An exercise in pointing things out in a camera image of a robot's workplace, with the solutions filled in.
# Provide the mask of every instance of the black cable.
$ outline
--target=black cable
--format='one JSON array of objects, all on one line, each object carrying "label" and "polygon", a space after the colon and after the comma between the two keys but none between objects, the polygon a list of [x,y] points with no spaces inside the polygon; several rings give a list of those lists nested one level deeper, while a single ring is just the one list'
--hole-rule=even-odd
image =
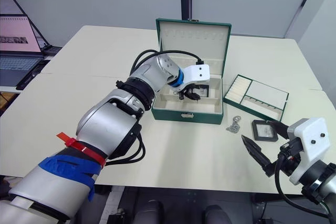
[{"label": "black cable", "polygon": [[320,205],[326,210],[327,216],[328,216],[328,219],[329,219],[329,223],[330,224],[336,224],[336,221],[335,221],[332,213],[330,212],[330,209],[327,206],[327,204],[325,204],[324,202],[320,202]]},{"label": "black cable", "polygon": [[126,157],[126,158],[122,158],[122,159],[117,159],[117,160],[109,161],[109,162],[106,163],[106,165],[113,165],[113,164],[115,164],[115,163],[117,163],[117,162],[123,162],[123,161],[131,160],[132,158],[136,157],[136,156],[140,153],[141,150],[142,150],[142,144],[141,144],[141,142],[139,141],[139,147],[138,147],[137,151],[136,151],[134,154],[132,154],[131,156]]},{"label": "black cable", "polygon": [[[138,150],[134,154],[132,154],[129,157],[123,158],[123,159],[112,160],[112,161],[106,162],[105,166],[108,166],[108,165],[121,165],[121,164],[132,164],[132,163],[135,163],[135,162],[138,162],[138,161],[142,160],[145,157],[146,149],[145,149],[145,145],[142,142],[141,134],[138,135],[138,140],[139,140],[139,148],[138,148]],[[142,150],[141,156],[139,158],[137,158],[137,159],[133,159],[133,158],[135,158],[140,153],[141,150]]]},{"label": "black cable", "polygon": [[138,63],[138,60],[144,55],[144,54],[147,54],[148,52],[157,52],[156,50],[154,50],[154,49],[148,49],[148,50],[146,50],[146,51],[144,51],[144,52],[142,52],[142,53],[140,53],[137,57],[136,57],[136,59],[135,59],[135,61],[134,61],[134,63],[133,63],[133,65],[132,65],[132,68],[131,68],[131,72],[130,72],[130,74],[133,72],[133,69],[135,68],[135,66],[137,65],[137,63]]},{"label": "black cable", "polygon": [[2,96],[3,99],[5,99],[7,102],[9,102],[1,93],[0,93],[0,95]]},{"label": "black cable", "polygon": [[198,57],[197,55],[191,53],[191,52],[187,52],[187,51],[180,51],[180,50],[166,50],[166,51],[160,51],[160,52],[155,52],[149,56],[147,56],[146,58],[144,58],[142,61],[140,61],[133,70],[131,70],[131,74],[136,71],[138,69],[139,66],[141,66],[145,61],[147,61],[150,58],[153,58],[157,55],[162,55],[162,54],[184,54],[184,55],[189,55],[192,56],[194,58],[197,59],[197,64],[203,64],[203,61],[201,60],[200,57]]},{"label": "black cable", "polygon": [[263,209],[263,213],[261,214],[260,219],[262,219],[262,218],[264,217],[266,207],[267,207],[267,202],[265,202],[264,209]]},{"label": "black cable", "polygon": [[324,217],[324,218],[327,218],[328,219],[328,215],[326,214],[323,214],[321,212],[317,212],[317,211],[314,211],[314,210],[311,210],[311,209],[308,209],[306,207],[303,207],[301,205],[298,205],[296,203],[294,203],[293,201],[291,201],[285,194],[284,192],[282,191],[281,189],[281,186],[280,186],[280,170],[281,170],[281,166],[285,160],[285,156],[281,155],[279,156],[278,158],[278,161],[277,161],[277,165],[275,167],[275,185],[277,187],[277,190],[278,190],[278,193],[279,195],[284,199],[285,202],[287,202],[288,204],[290,204],[291,206],[295,207],[295,208],[298,208],[304,212],[308,212],[310,214],[313,214],[313,215],[317,215],[317,216],[320,216],[320,217]]}]

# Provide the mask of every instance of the table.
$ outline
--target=table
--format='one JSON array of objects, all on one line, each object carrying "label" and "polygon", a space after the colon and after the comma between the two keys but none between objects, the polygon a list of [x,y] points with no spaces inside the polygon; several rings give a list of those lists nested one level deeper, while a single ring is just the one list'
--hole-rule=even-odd
[{"label": "table", "polygon": [[[46,156],[63,148],[55,135],[63,131],[75,136],[81,116],[114,88],[117,79],[124,80],[39,74],[0,118],[0,174],[22,177]],[[289,92],[283,122],[325,117],[334,144],[324,161],[335,161],[336,111],[326,94],[300,88]],[[156,121],[147,112],[140,121],[146,157],[135,164],[105,167],[97,183],[276,193],[274,178],[265,175],[240,139],[240,134],[252,137],[251,122],[257,117],[228,104],[224,104],[224,111],[221,125]],[[242,117],[239,134],[225,130],[236,115]],[[280,139],[259,144],[273,161],[283,143],[285,140]],[[130,153],[136,149],[134,144]],[[285,175],[280,179],[284,192],[300,193],[300,187],[292,185]]]},{"label": "table", "polygon": [[0,92],[20,94],[22,90],[17,90],[16,87],[0,86]]},{"label": "table", "polygon": [[[158,49],[156,30],[83,26],[42,72],[126,78],[146,49]],[[285,91],[322,90],[293,39],[231,36],[223,83],[237,74]]]}]

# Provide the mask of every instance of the blue tape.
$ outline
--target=blue tape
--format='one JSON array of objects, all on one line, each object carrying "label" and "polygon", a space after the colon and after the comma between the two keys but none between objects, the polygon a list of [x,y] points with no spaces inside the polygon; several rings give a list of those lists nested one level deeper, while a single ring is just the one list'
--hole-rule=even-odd
[{"label": "blue tape", "polygon": [[183,74],[183,72],[182,72],[181,69],[179,69],[179,71],[178,71],[178,75],[179,75],[178,80],[175,81],[173,84],[171,84],[171,86],[172,86],[173,88],[176,88],[176,87],[178,87],[179,85],[183,84],[184,74]]},{"label": "blue tape", "polygon": [[95,193],[95,181],[88,174],[99,175],[101,171],[100,164],[78,157],[56,155],[44,159],[38,166],[59,177],[71,179],[87,185],[90,188],[88,198],[91,201]]}]

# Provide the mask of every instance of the laptop screen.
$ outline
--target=laptop screen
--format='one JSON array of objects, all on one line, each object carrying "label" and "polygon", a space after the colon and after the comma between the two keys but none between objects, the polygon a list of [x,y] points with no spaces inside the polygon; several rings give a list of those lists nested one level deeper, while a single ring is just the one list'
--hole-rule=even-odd
[{"label": "laptop screen", "polygon": [[0,15],[0,51],[41,52],[25,15]]}]

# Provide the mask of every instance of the box latch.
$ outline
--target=box latch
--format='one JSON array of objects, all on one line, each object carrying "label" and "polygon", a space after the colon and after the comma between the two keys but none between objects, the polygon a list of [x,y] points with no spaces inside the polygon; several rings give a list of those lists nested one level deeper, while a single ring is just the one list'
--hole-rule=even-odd
[{"label": "box latch", "polygon": [[181,114],[181,117],[183,117],[183,118],[194,118],[194,114],[193,113],[183,113],[183,114]]}]

